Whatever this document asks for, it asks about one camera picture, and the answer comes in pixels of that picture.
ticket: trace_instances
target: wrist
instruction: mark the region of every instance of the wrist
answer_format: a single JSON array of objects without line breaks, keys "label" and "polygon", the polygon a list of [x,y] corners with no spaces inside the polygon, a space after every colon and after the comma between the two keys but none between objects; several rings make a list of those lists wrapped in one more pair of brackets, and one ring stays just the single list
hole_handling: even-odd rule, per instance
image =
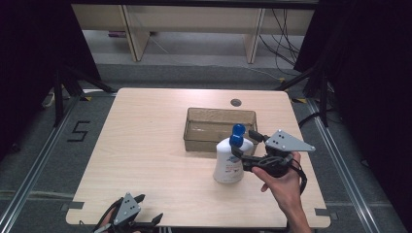
[{"label": "wrist", "polygon": [[306,214],[304,213],[300,203],[287,209],[286,211],[284,211],[284,213],[291,227],[291,232],[311,232]]}]

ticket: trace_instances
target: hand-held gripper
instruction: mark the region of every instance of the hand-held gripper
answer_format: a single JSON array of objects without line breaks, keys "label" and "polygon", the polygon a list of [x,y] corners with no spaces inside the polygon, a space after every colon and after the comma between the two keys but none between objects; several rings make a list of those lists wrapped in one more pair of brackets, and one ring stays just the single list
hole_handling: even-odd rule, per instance
[{"label": "hand-held gripper", "polygon": [[279,129],[271,137],[261,135],[254,130],[249,130],[249,137],[261,143],[264,142],[266,155],[263,157],[244,155],[237,147],[231,147],[233,155],[242,160],[243,170],[252,172],[253,167],[259,167],[274,178],[281,178],[288,173],[291,168],[302,178],[300,193],[303,192],[307,179],[300,164],[293,160],[292,151],[314,151],[315,147],[310,146],[294,136]]},{"label": "hand-held gripper", "polygon": [[[138,203],[142,202],[144,199],[144,194],[133,198],[130,193],[127,192],[124,198],[119,199],[109,207],[94,227],[93,233],[101,233],[106,231],[114,233],[132,233],[135,231],[140,231],[141,233],[153,232],[155,226],[160,223],[163,214],[156,216],[151,222],[134,221],[134,218],[136,218],[141,211],[141,207]],[[100,226],[103,219],[111,210],[113,210],[113,212],[110,216],[109,223],[104,226]]]}]

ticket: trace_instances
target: transparent plastic box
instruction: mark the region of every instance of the transparent plastic box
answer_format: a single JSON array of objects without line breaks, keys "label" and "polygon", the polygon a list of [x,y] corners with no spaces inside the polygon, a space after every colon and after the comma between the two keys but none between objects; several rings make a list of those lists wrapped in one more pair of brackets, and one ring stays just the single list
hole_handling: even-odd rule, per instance
[{"label": "transparent plastic box", "polygon": [[230,137],[236,123],[245,125],[244,137],[254,143],[254,154],[258,142],[251,139],[248,132],[250,129],[258,131],[255,111],[188,108],[184,134],[186,151],[216,152],[216,145]]}]

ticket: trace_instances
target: wooden table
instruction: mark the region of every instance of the wooden table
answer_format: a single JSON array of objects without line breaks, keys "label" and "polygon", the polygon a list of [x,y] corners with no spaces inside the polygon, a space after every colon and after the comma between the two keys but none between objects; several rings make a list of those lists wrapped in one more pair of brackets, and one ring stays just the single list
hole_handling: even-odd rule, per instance
[{"label": "wooden table", "polygon": [[[242,105],[233,107],[232,99]],[[138,220],[164,213],[159,226],[282,228],[286,218],[270,191],[254,174],[245,172],[235,184],[213,179],[216,156],[187,152],[184,131],[189,107],[251,110],[257,128],[272,135],[283,129],[302,139],[288,95],[281,91],[124,88],[103,126],[74,197],[85,202],[69,210],[70,224],[96,224],[107,208],[130,192],[146,194]],[[264,155],[264,144],[256,155]],[[301,165],[308,177],[302,195],[304,211],[313,228],[330,224],[310,159],[302,152]]]}]

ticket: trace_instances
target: blue bottle cap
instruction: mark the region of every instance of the blue bottle cap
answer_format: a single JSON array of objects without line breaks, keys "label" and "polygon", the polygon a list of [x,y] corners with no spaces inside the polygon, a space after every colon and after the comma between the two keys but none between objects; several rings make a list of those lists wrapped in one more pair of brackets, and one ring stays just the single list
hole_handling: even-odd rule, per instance
[{"label": "blue bottle cap", "polygon": [[231,146],[237,148],[242,147],[243,145],[243,135],[246,132],[246,128],[243,124],[235,124],[232,128],[232,135],[230,136],[229,143]]}]

